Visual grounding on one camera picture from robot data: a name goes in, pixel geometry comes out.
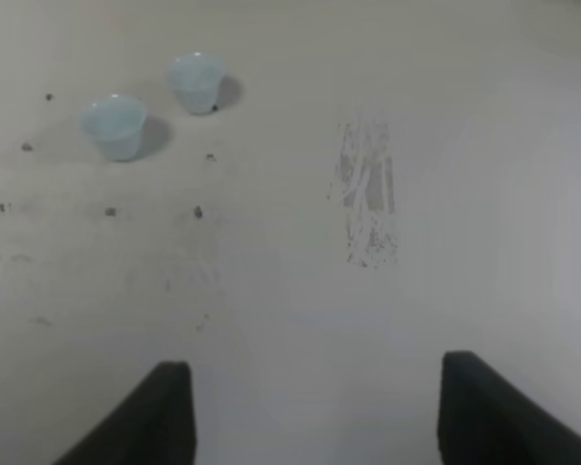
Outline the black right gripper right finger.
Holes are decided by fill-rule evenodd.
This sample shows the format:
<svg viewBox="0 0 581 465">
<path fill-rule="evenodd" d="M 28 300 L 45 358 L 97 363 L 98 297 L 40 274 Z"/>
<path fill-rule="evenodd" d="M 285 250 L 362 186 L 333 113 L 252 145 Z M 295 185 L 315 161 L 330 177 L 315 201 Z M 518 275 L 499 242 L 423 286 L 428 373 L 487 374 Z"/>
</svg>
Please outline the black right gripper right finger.
<svg viewBox="0 0 581 465">
<path fill-rule="evenodd" d="M 581 436 L 468 351 L 443 355 L 438 448 L 447 465 L 581 464 Z"/>
</svg>

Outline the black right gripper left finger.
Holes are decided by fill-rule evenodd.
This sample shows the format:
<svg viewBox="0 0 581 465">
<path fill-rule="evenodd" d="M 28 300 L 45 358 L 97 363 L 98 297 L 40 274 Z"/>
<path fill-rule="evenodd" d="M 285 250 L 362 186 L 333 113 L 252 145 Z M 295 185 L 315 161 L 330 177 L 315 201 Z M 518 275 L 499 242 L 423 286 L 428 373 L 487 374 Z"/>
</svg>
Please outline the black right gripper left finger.
<svg viewBox="0 0 581 465">
<path fill-rule="evenodd" d="M 197 426 L 192 373 L 162 362 L 57 462 L 68 465 L 193 464 Z"/>
</svg>

